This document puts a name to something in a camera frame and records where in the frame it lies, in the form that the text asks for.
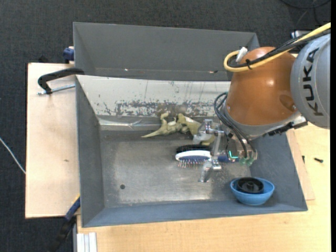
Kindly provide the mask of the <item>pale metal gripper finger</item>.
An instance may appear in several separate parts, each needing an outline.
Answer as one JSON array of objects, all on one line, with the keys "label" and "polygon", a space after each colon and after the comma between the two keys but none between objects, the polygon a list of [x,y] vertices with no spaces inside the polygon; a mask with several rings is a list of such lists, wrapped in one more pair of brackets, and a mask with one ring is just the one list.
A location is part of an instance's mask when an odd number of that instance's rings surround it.
[{"label": "pale metal gripper finger", "polygon": [[201,169],[199,182],[206,183],[213,176],[215,172],[221,171],[222,166],[217,160],[207,160]]},{"label": "pale metal gripper finger", "polygon": [[223,126],[220,123],[205,119],[193,134],[193,143],[213,143],[216,137],[223,133]]}]

